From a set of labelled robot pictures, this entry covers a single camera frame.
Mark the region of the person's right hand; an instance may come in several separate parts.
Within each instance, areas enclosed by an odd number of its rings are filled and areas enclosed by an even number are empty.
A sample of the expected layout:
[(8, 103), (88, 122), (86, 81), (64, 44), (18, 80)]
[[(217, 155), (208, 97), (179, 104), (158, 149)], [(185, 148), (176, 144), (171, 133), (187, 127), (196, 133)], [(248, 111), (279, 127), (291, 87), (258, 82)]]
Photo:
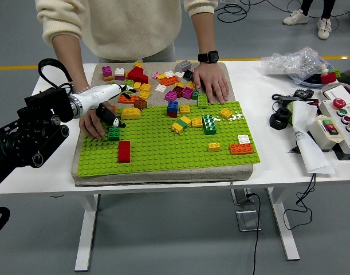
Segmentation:
[(95, 110), (90, 109), (79, 119), (78, 124), (83, 134), (90, 139), (101, 140), (105, 135), (101, 120), (96, 115)]

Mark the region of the person's left hand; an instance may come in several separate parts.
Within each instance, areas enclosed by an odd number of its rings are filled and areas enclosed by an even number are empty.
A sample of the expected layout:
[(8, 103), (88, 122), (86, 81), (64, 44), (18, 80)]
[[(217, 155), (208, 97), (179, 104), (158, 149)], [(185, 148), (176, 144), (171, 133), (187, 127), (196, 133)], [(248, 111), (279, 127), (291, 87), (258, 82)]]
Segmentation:
[(193, 78), (196, 88), (203, 84), (211, 104), (214, 103), (214, 95), (221, 104), (228, 100), (229, 86), (218, 63), (201, 62), (195, 68)]

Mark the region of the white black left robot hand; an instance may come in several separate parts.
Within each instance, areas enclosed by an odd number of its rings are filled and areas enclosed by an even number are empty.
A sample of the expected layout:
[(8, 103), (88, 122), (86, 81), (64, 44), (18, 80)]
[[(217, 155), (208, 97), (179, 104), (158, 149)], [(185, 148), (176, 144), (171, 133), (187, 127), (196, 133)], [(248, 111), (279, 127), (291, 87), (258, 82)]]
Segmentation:
[(126, 99), (130, 100), (131, 97), (126, 91), (136, 92), (133, 87), (128, 85), (108, 84), (93, 87), (80, 94), (71, 94), (69, 100), (73, 109), (73, 118), (81, 118), (89, 109), (94, 109), (97, 117), (108, 126), (125, 128), (126, 124), (121, 122), (114, 113), (103, 106), (103, 102), (118, 95), (124, 95)]

